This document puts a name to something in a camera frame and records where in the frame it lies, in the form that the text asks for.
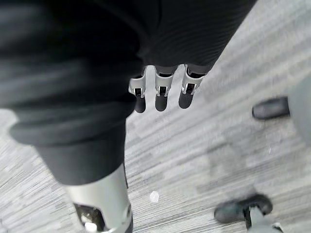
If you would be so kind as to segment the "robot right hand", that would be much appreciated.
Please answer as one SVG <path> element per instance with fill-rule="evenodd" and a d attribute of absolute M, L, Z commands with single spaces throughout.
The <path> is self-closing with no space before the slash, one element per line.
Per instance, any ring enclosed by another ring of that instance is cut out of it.
<path fill-rule="evenodd" d="M 190 106 L 253 0 L 3 0 L 0 106 L 10 129 L 34 146 L 66 189 L 90 233 L 130 233 L 124 166 L 126 119 L 146 108 L 146 68 L 155 107 L 166 109 L 185 68 L 179 106 Z"/>

